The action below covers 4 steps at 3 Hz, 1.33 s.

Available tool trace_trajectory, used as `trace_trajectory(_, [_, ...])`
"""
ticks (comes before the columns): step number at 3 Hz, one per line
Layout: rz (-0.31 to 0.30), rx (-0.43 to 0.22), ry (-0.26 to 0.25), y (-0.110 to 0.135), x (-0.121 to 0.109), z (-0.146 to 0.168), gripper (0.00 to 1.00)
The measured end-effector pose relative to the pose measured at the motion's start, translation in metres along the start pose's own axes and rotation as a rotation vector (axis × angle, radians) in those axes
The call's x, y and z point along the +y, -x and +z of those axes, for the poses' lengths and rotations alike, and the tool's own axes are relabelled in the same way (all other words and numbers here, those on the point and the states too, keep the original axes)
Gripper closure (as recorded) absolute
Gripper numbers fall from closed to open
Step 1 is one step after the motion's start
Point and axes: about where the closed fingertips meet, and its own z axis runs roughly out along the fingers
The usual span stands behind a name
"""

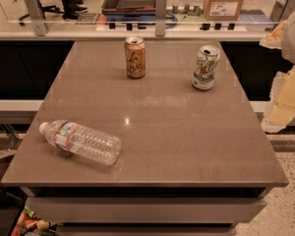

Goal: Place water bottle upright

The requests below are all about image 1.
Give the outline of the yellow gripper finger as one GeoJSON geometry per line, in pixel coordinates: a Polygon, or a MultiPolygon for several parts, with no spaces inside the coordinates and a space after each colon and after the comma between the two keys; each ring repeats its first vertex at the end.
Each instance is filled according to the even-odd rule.
{"type": "Polygon", "coordinates": [[[278,133],[295,118],[295,65],[287,73],[276,73],[269,97],[262,128],[268,133],[278,133]]]}
{"type": "Polygon", "coordinates": [[[286,21],[283,21],[272,32],[263,37],[260,40],[259,45],[269,49],[280,49],[285,26],[286,21]]]}

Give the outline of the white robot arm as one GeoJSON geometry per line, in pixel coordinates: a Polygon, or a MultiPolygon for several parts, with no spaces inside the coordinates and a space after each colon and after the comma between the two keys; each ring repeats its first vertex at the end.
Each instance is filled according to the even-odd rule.
{"type": "Polygon", "coordinates": [[[262,127],[267,133],[278,133],[295,118],[295,10],[260,40],[260,46],[280,49],[282,57],[293,64],[288,72],[276,73],[265,106],[262,127]]]}

